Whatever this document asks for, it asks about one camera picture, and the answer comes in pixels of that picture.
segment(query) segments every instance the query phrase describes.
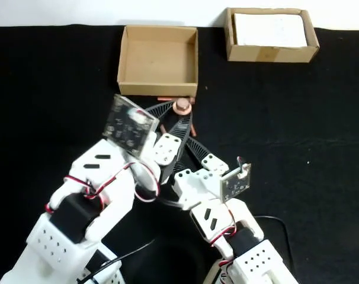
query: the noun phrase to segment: brown cardboard box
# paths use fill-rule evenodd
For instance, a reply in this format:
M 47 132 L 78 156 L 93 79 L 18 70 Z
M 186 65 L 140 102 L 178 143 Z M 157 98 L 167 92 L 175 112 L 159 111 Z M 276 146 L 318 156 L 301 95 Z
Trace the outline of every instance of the brown cardboard box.
M 234 14 L 295 14 L 303 19 L 307 46 L 276 47 L 276 46 L 238 46 L 236 44 Z M 299 9 L 261 9 L 261 8 L 228 8 L 225 23 L 225 36 L 228 61 L 247 62 L 303 62 L 307 63 L 319 50 L 318 39 L 306 10 Z
M 121 39 L 117 81 L 122 95 L 195 97 L 197 29 L 126 26 Z

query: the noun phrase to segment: black circuit board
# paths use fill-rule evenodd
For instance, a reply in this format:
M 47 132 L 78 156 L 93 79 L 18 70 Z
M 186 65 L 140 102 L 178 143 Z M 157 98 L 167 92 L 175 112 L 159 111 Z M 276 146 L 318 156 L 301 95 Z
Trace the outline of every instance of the black circuit board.
M 136 112 L 143 117 L 139 116 L 139 120 L 134 119 L 133 114 Z M 139 158 L 149 132 L 155 131 L 157 125 L 158 119 L 153 115 L 129 99 L 116 95 L 104 128 L 104 135 L 134 157 Z
M 224 175 L 220 181 L 220 199 L 223 203 L 239 195 L 249 188 L 251 180 L 251 165 L 247 167 L 248 175 L 242 178 L 241 168 Z

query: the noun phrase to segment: black table surface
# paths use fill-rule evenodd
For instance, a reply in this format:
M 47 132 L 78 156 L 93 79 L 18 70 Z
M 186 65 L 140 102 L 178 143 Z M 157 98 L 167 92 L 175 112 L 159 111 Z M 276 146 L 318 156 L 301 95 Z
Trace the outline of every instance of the black table surface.
M 101 138 L 122 31 L 0 28 L 0 277 L 71 162 Z M 239 198 L 253 214 L 284 220 L 300 283 L 359 284 L 359 31 L 316 33 L 321 50 L 310 64 L 239 63 L 226 61 L 223 29 L 200 28 L 194 122 L 224 161 L 252 162 L 251 188 Z M 196 283 L 217 256 L 186 212 L 157 204 L 136 203 L 105 242 L 121 255 L 158 236 L 204 267 L 163 249 L 139 277 L 126 260 L 131 283 L 177 283 L 173 275 Z

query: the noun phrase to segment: white servo bracket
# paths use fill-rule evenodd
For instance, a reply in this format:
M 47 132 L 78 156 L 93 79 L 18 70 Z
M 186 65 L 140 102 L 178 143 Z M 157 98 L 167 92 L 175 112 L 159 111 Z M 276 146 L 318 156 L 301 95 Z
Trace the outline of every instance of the white servo bracket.
M 298 284 L 269 240 L 264 240 L 235 259 L 227 272 L 234 283 Z
M 216 157 L 214 154 L 208 154 L 205 158 L 203 158 L 201 165 L 215 174 L 222 176 L 229 170 L 228 165 Z
M 179 197 L 178 203 L 182 205 L 182 210 L 189 210 L 202 201 L 219 199 L 218 178 L 206 169 L 200 169 L 195 173 L 185 169 L 176 173 L 173 190 Z
M 155 162 L 160 166 L 169 165 L 173 161 L 175 155 L 177 155 L 180 145 L 180 138 L 165 133 L 160 137 L 153 148 Z
M 244 201 L 235 198 L 228 200 L 226 203 L 222 203 L 219 199 L 204 201 L 195 206 L 190 215 L 196 220 L 203 238 L 210 242 L 217 233 L 233 225 L 229 210 L 233 214 L 235 222 L 240 222 L 244 227 L 249 228 L 259 241 L 264 239 L 264 232 Z

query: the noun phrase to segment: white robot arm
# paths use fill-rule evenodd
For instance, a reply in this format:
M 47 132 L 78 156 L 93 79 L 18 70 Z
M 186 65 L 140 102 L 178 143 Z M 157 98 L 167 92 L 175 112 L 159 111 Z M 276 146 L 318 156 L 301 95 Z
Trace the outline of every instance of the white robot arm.
M 168 107 L 152 112 L 160 118 Z M 159 184 L 167 183 L 176 169 L 189 121 L 181 119 L 174 131 L 156 141 L 157 119 L 128 99 L 117 96 L 112 113 L 118 116 L 106 125 L 107 139 L 72 163 L 46 205 L 48 212 L 40 216 L 25 250 L 0 284 L 75 284 L 91 272 L 94 277 L 81 283 L 124 284 L 121 261 L 110 262 L 116 256 L 101 240 L 131 210 L 135 196 L 145 202 L 158 197 Z M 203 238 L 224 259 L 220 277 L 216 282 L 208 277 L 204 284 L 297 284 L 245 203 L 233 198 L 249 186 L 250 164 L 225 174 L 228 165 L 207 153 L 201 165 L 194 173 L 183 169 L 174 175 L 179 200 L 173 204 L 189 210 Z M 142 199 L 136 184 L 152 199 Z M 102 265 L 107 268 L 94 273 Z

